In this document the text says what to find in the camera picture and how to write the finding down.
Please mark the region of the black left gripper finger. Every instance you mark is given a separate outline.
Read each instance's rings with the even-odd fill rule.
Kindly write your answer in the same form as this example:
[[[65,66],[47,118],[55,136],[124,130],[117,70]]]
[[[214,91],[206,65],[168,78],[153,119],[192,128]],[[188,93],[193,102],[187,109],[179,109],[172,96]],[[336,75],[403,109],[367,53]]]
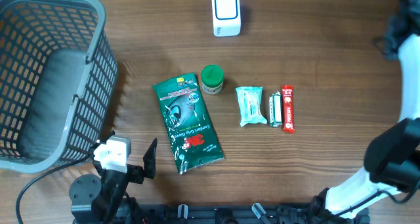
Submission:
[[[143,156],[143,176],[153,179],[156,176],[156,152],[158,139],[155,138]]]
[[[105,134],[101,135],[98,139],[98,142],[106,142],[113,135],[115,135],[115,131],[111,130],[109,133],[105,133]]]

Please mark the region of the green 3M gloves package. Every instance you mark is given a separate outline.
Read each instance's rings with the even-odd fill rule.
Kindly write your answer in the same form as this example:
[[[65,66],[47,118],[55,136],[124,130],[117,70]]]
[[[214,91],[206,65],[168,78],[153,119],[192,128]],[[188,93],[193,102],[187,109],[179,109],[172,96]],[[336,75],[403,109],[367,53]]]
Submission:
[[[224,159],[194,73],[153,85],[180,174]]]

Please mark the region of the green lid jar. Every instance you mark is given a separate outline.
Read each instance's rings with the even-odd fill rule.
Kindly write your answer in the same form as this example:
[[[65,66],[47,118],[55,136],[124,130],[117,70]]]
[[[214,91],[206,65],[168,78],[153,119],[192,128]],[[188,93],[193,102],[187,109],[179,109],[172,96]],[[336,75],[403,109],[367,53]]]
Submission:
[[[220,93],[224,82],[224,72],[218,65],[207,65],[201,71],[201,83],[205,93]]]

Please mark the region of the teal wet wipes pack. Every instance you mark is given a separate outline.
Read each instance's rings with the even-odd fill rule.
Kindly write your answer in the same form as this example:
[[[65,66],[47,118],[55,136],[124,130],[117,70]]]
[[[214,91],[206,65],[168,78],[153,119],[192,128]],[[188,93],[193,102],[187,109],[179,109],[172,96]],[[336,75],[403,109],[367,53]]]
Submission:
[[[238,105],[240,108],[240,126],[248,123],[267,124],[267,119],[261,113],[261,98],[263,87],[237,87]]]

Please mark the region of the green white gum pack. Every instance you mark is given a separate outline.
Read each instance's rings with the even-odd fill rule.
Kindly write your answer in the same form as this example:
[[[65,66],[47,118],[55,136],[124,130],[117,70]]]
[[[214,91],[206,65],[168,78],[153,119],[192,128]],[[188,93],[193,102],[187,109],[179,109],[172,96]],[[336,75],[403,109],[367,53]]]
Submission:
[[[280,92],[272,94],[269,98],[270,126],[279,127],[282,125],[282,96]]]

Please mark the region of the red Nescafe stick sachet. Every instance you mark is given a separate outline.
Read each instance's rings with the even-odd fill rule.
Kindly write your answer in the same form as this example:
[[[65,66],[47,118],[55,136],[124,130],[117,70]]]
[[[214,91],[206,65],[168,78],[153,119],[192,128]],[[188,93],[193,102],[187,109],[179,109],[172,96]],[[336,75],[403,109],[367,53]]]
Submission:
[[[295,125],[293,119],[293,86],[282,86],[283,96],[283,130],[286,133],[294,133]]]

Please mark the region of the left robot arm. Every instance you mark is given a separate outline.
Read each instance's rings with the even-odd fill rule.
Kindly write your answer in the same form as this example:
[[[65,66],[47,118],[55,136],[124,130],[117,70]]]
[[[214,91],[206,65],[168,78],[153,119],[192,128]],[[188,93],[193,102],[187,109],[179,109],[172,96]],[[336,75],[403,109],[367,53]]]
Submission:
[[[69,190],[74,223],[147,223],[141,217],[136,199],[129,196],[129,183],[143,184],[156,176],[158,140],[154,139],[143,156],[143,166],[127,162],[131,139],[112,133],[98,141],[89,154],[97,175],[82,175]]]

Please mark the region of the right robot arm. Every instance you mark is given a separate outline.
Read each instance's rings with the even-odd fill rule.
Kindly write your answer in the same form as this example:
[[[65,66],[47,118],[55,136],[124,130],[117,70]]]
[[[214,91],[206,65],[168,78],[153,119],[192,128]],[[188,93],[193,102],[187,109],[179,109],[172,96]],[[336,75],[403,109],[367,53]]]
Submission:
[[[383,56],[401,66],[398,123],[372,140],[354,175],[312,199],[309,223],[363,223],[368,206],[383,198],[405,204],[419,190],[419,0],[398,0],[380,42]]]

